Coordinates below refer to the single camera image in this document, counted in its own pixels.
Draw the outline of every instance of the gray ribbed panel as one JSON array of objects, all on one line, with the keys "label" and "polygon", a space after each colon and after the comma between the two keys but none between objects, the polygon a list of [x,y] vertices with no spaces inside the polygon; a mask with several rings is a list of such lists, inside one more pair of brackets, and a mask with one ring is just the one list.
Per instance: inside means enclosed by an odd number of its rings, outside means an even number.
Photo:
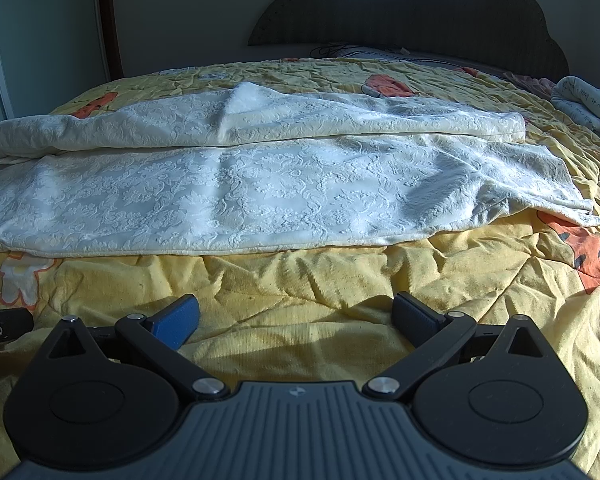
[{"label": "gray ribbed panel", "polygon": [[[296,387],[304,394],[294,396]],[[198,404],[161,449],[127,466],[62,473],[33,463],[8,480],[578,480],[571,463],[536,472],[484,470],[444,455],[405,409],[351,382],[243,383]]]}]

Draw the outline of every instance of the triangular cutout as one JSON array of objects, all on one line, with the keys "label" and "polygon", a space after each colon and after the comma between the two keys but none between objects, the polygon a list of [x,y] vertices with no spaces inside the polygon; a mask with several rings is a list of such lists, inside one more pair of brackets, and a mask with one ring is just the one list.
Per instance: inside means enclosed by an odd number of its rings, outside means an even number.
[{"label": "triangular cutout", "polygon": [[85,354],[86,350],[73,330],[65,330],[49,354],[50,359]]},{"label": "triangular cutout", "polygon": [[509,347],[510,354],[527,355],[529,357],[542,357],[542,352],[536,346],[529,330],[520,327],[513,336],[513,341]]}]

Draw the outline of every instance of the white cloth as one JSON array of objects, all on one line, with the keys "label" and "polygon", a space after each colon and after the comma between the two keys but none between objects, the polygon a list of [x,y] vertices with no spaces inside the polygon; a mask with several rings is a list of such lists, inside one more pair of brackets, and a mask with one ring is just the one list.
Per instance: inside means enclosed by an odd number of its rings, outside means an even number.
[{"label": "white cloth", "polygon": [[524,140],[518,113],[483,112],[433,98],[282,94],[253,83],[144,101],[87,119],[32,116],[0,122],[0,157],[94,148],[238,146],[354,134],[440,132]]},{"label": "white cloth", "polygon": [[564,77],[552,90],[551,104],[600,137],[599,88],[575,76]]},{"label": "white cloth", "polygon": [[[390,102],[408,107],[413,99]],[[340,113],[340,101],[322,100],[321,113]],[[161,105],[170,101],[153,102],[144,124],[159,126],[171,110]],[[217,113],[200,121],[209,123]],[[465,107],[458,116],[471,123],[472,113]],[[360,118],[365,131],[375,116]],[[270,117],[267,110],[254,122],[264,124],[263,117]],[[123,123],[100,124],[111,139],[128,134]],[[584,226],[600,224],[563,161],[542,146],[440,134],[327,137],[331,123],[321,125],[300,132],[302,139],[102,148],[0,165],[0,251],[65,257],[388,245],[476,228],[527,207]],[[263,136],[272,134],[264,130]],[[13,131],[12,139],[19,135]],[[12,153],[32,150],[32,143],[45,151],[45,135],[54,135],[31,133],[35,139],[24,139],[24,148],[14,146]],[[83,142],[71,128],[65,133],[76,148]],[[93,147],[93,140],[84,144]]]}]

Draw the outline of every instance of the yellow bedspread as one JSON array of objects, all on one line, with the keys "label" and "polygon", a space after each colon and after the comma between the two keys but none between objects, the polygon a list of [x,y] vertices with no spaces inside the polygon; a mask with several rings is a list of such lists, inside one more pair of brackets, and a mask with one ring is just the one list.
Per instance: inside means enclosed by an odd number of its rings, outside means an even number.
[{"label": "yellow bedspread", "polygon": [[[389,77],[369,80],[378,75]],[[560,156],[600,215],[600,140],[549,102],[482,73],[350,59],[235,63],[115,81],[54,113],[82,109],[84,116],[241,81],[281,92],[361,92],[370,81],[388,92],[519,111],[528,120],[527,142]],[[64,260],[0,253],[0,304],[25,304],[36,319],[33,332],[0,352],[0,476],[17,462],[2,425],[5,398],[64,314],[108,325],[189,292],[200,300],[202,319],[181,352],[230,386],[240,379],[362,384],[411,348],[390,326],[400,290],[484,323],[532,316],[587,401],[589,424],[574,461],[600,480],[600,228],[585,230],[534,210],[469,232],[378,248]]]}]

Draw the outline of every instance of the curved headboard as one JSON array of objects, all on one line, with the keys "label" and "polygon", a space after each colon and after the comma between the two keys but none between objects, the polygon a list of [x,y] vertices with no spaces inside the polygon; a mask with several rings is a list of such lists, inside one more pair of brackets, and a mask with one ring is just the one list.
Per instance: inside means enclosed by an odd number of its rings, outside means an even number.
[{"label": "curved headboard", "polygon": [[275,0],[249,45],[392,44],[558,81],[569,65],[535,0]]}]

